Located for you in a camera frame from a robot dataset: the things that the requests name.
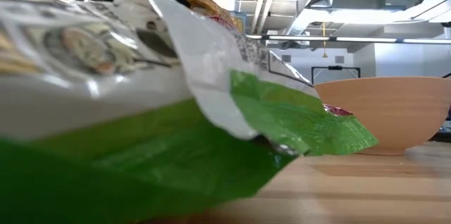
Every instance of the ceiling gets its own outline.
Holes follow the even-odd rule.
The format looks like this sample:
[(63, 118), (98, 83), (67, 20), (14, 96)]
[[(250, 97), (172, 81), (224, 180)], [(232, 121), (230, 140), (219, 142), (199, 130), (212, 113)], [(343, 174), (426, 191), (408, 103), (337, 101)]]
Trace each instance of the ceiling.
[[(266, 18), (264, 24), (264, 31), (266, 30), (282, 30), (290, 26), (295, 19), (297, 0), (273, 0), (270, 7), (270, 16)], [(257, 0), (237, 0), (236, 11), (241, 11), (248, 15), (247, 23), (249, 24), (254, 17), (255, 7)], [(349, 36), (349, 37), (386, 37), (390, 35), (397, 35), (397, 37), (435, 37), (443, 32), (443, 28), (440, 24), (431, 23), (415, 23), (415, 24), (402, 24), (393, 25), (391, 27), (387, 25), (353, 25), (353, 24), (340, 24), (340, 23), (325, 23), (324, 32), (326, 35), (334, 36)], [(323, 26), (310, 25), (307, 29), (311, 35), (323, 35)], [(312, 42), (310, 47), (315, 49), (322, 46), (322, 43)], [(348, 48), (357, 49), (358, 46), (347, 43), (332, 43), (332, 47), (336, 48)]]

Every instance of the wooden table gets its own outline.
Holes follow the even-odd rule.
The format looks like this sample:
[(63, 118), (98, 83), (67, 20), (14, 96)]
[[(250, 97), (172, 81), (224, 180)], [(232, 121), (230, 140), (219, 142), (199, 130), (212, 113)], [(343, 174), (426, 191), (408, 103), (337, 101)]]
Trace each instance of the wooden table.
[(406, 156), (300, 158), (254, 198), (187, 222), (451, 224), (451, 144), (428, 142)]

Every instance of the snack bag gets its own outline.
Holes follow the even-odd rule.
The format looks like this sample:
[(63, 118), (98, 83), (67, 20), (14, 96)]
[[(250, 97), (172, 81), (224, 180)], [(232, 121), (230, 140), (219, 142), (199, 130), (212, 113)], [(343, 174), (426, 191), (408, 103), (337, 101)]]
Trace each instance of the snack bag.
[(211, 20), (216, 21), (222, 26), (235, 30), (237, 26), (233, 21), (230, 13), (221, 8), (215, 1), (213, 0), (186, 0), (190, 3), (190, 9), (196, 13), (200, 13), (210, 18)]
[(173, 0), (0, 1), (0, 33), (2, 223), (195, 213), (297, 156), (377, 143), (267, 49)]

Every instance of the wood grain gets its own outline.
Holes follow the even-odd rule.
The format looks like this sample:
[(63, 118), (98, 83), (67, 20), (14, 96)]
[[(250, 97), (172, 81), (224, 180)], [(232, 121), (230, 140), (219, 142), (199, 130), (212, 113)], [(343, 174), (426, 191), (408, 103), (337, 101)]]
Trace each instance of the wood grain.
[(254, 198), (174, 223), (450, 224), (451, 144), (300, 158)]

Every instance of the plastic bag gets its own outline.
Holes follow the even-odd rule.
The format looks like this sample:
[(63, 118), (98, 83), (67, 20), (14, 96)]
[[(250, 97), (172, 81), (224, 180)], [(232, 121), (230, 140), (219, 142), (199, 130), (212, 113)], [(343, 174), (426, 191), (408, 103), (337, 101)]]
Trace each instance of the plastic bag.
[[(295, 155), (376, 143), (268, 50), (172, 0), (0, 1), (0, 73), (5, 223), (193, 213), (252, 196)], [(277, 151), (239, 140), (260, 135)]]

